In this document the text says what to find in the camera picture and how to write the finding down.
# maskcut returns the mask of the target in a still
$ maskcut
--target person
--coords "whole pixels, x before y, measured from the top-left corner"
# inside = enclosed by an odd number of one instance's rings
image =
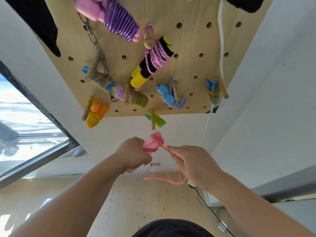
[[[123,142],[114,154],[87,172],[20,225],[10,237],[85,237],[116,178],[127,169],[152,161],[137,137]],[[247,236],[315,237],[306,227],[268,203],[220,169],[202,147],[168,146],[172,159],[192,183],[207,190],[226,207]],[[199,225],[175,219],[156,220],[134,237],[211,237]]]

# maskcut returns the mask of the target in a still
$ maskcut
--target hand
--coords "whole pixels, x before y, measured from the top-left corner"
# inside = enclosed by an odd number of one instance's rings
[[[143,151],[142,146],[145,141],[133,137],[125,140],[115,151],[114,155],[124,166],[124,172],[127,169],[135,169],[142,164],[147,165],[152,162],[152,157],[147,152]]]
[[[172,159],[182,173],[192,183],[210,192],[214,184],[225,174],[213,157],[202,147],[197,146],[168,146],[173,153]]]

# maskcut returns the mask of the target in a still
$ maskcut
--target forearm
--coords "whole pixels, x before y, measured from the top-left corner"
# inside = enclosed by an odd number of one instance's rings
[[[235,222],[249,236],[315,237],[306,227],[251,191],[237,179],[223,174],[209,189],[228,210]]]
[[[84,237],[124,167],[112,155],[32,215],[11,235]]]

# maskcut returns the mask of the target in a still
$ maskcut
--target black shirt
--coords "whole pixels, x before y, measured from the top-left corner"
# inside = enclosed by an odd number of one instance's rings
[[[187,220],[155,220],[137,231],[132,237],[214,237],[206,229]]]

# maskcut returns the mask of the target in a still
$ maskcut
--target white cable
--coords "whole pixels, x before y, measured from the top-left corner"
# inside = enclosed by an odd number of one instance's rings
[[[219,71],[220,71],[222,79],[224,79],[224,72],[223,72],[224,32],[223,32],[223,21],[222,21],[224,2],[225,2],[225,0],[220,0],[220,2],[219,2],[218,17],[217,17],[218,28],[219,28],[219,37],[220,37],[220,40],[221,40],[221,52],[220,52],[220,60],[219,60]],[[202,140],[201,146],[203,145],[203,142],[204,142],[204,139],[205,139],[205,136],[206,136],[207,128],[208,128],[209,123],[210,123],[210,119],[211,119],[211,116],[212,116],[213,109],[214,109],[214,105],[212,105],[212,107],[211,107],[209,120],[207,121],[207,125],[206,125],[206,128],[205,128],[205,132],[204,132],[204,136],[203,136],[203,140]]]

